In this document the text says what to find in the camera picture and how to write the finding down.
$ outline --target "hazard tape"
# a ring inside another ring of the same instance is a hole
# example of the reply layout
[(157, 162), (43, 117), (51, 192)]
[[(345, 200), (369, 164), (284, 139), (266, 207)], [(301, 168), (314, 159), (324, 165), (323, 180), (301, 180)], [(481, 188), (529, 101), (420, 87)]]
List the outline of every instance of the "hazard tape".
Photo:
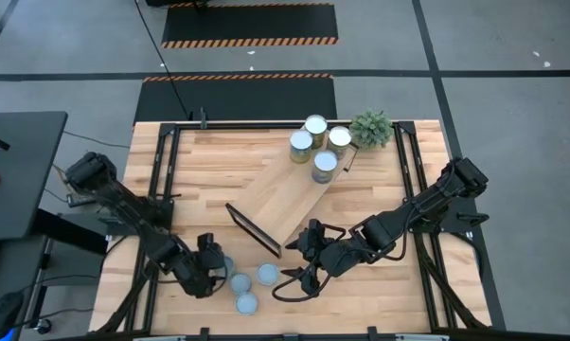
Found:
[(332, 78), (328, 73), (307, 73), (307, 74), (244, 74), (244, 75), (196, 75), (196, 76), (163, 76), (147, 77), (147, 81), (226, 81), (226, 80), (267, 80), (267, 79), (315, 79)]
[[(248, 5), (237, 5), (237, 4), (218, 4), (218, 5), (207, 5), (210, 8), (226, 8), (226, 7), (283, 7), (283, 6), (333, 6), (332, 3), (294, 3), (294, 4), (248, 4)], [(182, 3), (182, 4), (173, 4), (169, 5), (170, 9), (175, 8), (186, 8), (186, 7), (194, 7), (194, 5), (190, 3)]]
[(195, 41), (163, 42), (163, 48), (200, 48), (200, 47), (243, 47), (243, 46), (291, 46), (291, 45), (335, 45), (336, 37), (308, 38), (247, 38), (247, 39), (216, 39)]

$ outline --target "butcher block tabletop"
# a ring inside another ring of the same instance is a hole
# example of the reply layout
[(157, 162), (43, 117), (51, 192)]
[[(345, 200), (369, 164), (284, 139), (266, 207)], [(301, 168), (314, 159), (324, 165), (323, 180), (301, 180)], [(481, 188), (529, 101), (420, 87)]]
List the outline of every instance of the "butcher block tabletop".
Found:
[[(415, 121), (419, 149), (432, 185), (449, 161), (438, 120)], [(148, 195), (158, 132), (161, 122), (137, 123), (123, 183), (136, 195)], [(228, 285), (209, 298), (187, 296), (178, 284), (159, 284), (151, 324), (153, 335), (198, 334), (208, 327), (211, 334), (366, 333), (376, 326), (380, 333), (429, 332), (428, 317), (414, 250), (407, 238), (406, 257), (401, 261), (379, 260), (360, 264), (339, 278), (332, 278), (318, 298), (302, 303), (283, 303), (272, 298), (274, 286), (261, 285), (259, 265), (276, 264), (280, 270), (305, 267), (297, 251), (282, 251), (277, 259), (237, 227), (224, 205), (233, 203), (242, 190), (287, 148), (290, 129), (184, 130), (181, 132), (171, 194), (175, 197), (171, 231), (196, 249), (196, 237), (212, 232), (215, 240), (235, 262), (237, 272), (252, 278), (251, 292), (258, 297), (258, 310), (244, 316), (237, 312), (235, 295)], [(167, 137), (158, 192), (164, 186), (171, 136)], [(403, 137), (413, 162), (411, 145)], [(411, 168), (414, 192), (419, 192), (415, 169)], [(359, 151), (349, 172), (342, 172), (311, 209), (294, 234), (308, 220), (352, 227), (371, 214), (401, 205), (404, 187), (394, 138), (384, 149)], [(440, 244), (451, 286), (483, 323), (490, 317), (472, 248), (441, 234)], [(129, 291), (137, 253), (137, 237), (129, 237), (107, 257), (102, 269), (90, 330), (101, 327)], [(401, 241), (392, 255), (401, 252)], [(160, 277), (172, 279), (172, 276)], [(279, 275), (282, 282), (286, 277)], [(433, 283), (441, 326), (446, 326), (440, 293)], [(282, 296), (304, 296), (299, 284), (279, 291)], [(137, 328), (142, 325), (146, 292), (138, 299)]]

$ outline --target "black floor mat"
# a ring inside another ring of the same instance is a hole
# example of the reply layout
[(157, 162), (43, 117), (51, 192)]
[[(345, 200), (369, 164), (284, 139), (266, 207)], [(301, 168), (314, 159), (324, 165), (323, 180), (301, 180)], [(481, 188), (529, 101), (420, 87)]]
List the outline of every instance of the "black floor mat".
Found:
[[(333, 79), (319, 73), (244, 73), (177, 76), (173, 83), (187, 110), (209, 120), (336, 119)], [(144, 80), (135, 121), (186, 120), (169, 77)]]
[(164, 48), (333, 45), (338, 40), (333, 4), (172, 5)]

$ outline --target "floor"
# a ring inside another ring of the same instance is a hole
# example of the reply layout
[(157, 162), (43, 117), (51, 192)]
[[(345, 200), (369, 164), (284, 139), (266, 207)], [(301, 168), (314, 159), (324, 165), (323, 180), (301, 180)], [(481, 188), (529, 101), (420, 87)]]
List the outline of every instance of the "floor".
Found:
[[(337, 45), (162, 54), (172, 72), (339, 70), (340, 118), (374, 108), (441, 119), (451, 152), (490, 179), (477, 208), (491, 216), (483, 231), (507, 328), (570, 334), (570, 0), (331, 2)], [(140, 7), (160, 40), (167, 9)], [(0, 0), (0, 22), (0, 112), (66, 111), (67, 131), (129, 144), (140, 75), (164, 71), (134, 0)], [(70, 135), (56, 164), (86, 151), (122, 174), (126, 149)], [(66, 194), (57, 176), (47, 188)], [(49, 194), (42, 207), (73, 211)], [(94, 299), (93, 286), (52, 288), (45, 311)], [(23, 339), (80, 335), (89, 318), (62, 315), (53, 333)]]

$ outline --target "small potted plant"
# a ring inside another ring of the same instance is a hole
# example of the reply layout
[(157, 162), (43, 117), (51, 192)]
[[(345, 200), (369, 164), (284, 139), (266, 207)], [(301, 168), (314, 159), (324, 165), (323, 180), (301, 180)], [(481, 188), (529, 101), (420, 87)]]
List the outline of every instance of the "small potted plant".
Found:
[(382, 111), (367, 110), (357, 115), (350, 123), (352, 140), (361, 149), (386, 147), (386, 143), (394, 133), (392, 122)]

